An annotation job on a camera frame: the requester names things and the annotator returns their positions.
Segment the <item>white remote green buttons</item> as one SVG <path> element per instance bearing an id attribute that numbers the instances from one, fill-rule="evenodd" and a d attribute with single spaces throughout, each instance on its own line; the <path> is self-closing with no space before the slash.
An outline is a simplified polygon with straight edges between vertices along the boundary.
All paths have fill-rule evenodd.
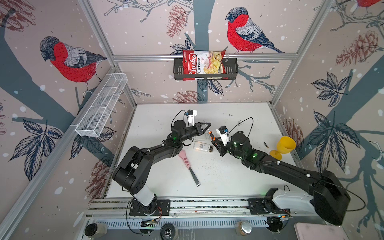
<path id="1" fill-rule="evenodd" d="M 194 144 L 194 149 L 197 151 L 212 153 L 213 148 L 214 148 L 214 146 L 207 144 L 207 143 L 203 143 L 203 142 L 195 142 L 195 144 Z"/>

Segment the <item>orange black screwdriver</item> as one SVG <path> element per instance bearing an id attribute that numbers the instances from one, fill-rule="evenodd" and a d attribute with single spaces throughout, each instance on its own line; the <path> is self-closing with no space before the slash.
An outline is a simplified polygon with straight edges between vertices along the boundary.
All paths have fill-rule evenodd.
<path id="1" fill-rule="evenodd" d="M 215 141 L 216 140 L 216 137 L 214 136 L 214 134 L 212 133 L 212 131 L 209 131 L 209 135 L 211 137 L 211 141 Z"/>

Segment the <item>white remote grey buttons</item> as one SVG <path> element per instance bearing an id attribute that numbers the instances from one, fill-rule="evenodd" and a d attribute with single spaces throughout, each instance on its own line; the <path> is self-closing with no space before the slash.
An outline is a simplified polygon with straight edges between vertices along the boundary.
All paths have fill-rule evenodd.
<path id="1" fill-rule="evenodd" d="M 210 139 L 210 135 L 208 133 L 205 133 L 203 135 L 200 135 L 200 136 L 195 136 L 193 137 L 194 141 L 205 141 L 205 140 L 209 140 Z"/>

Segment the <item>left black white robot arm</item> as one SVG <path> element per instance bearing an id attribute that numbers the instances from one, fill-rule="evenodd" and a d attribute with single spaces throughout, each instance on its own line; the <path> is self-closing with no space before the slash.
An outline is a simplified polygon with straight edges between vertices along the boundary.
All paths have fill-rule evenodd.
<path id="1" fill-rule="evenodd" d="M 153 212 L 157 196 L 146 185 L 152 165 L 177 156 L 184 147 L 184 141 L 203 135 L 211 125 L 198 122 L 187 127 L 183 120 L 175 121 L 171 133 L 160 145 L 144 149 L 131 147 L 114 170 L 113 180 L 135 197 L 141 207 Z"/>

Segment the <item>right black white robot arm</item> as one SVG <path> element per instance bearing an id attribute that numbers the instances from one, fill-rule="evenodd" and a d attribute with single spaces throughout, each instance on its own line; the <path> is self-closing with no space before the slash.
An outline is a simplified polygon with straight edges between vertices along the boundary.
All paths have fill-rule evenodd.
<path id="1" fill-rule="evenodd" d="M 209 135 L 220 156 L 230 154 L 251 171 L 277 177 L 302 189 L 313 197 L 310 204 L 319 217 L 330 224 L 342 225 L 351 197 L 334 173 L 304 170 L 277 160 L 254 149 L 242 131 L 235 133 L 226 144 L 223 142 L 226 136 L 216 138 L 212 132 Z"/>

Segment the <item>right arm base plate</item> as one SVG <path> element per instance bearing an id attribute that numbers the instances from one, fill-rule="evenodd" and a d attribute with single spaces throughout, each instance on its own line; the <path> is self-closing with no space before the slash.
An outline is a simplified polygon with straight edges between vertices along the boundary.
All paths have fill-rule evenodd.
<path id="1" fill-rule="evenodd" d="M 290 215 L 290 210 L 280 209 L 272 200 L 248 199 L 251 215 Z"/>

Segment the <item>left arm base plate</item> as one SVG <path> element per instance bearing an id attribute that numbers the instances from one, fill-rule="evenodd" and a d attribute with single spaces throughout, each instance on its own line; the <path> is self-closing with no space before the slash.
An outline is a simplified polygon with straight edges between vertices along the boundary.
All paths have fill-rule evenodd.
<path id="1" fill-rule="evenodd" d="M 134 199 L 128 206 L 129 216 L 130 217 L 160 217 L 168 216 L 170 214 L 171 208 L 170 200 L 158 200 L 154 198 L 152 202 L 145 206 L 141 204 L 138 200 Z"/>

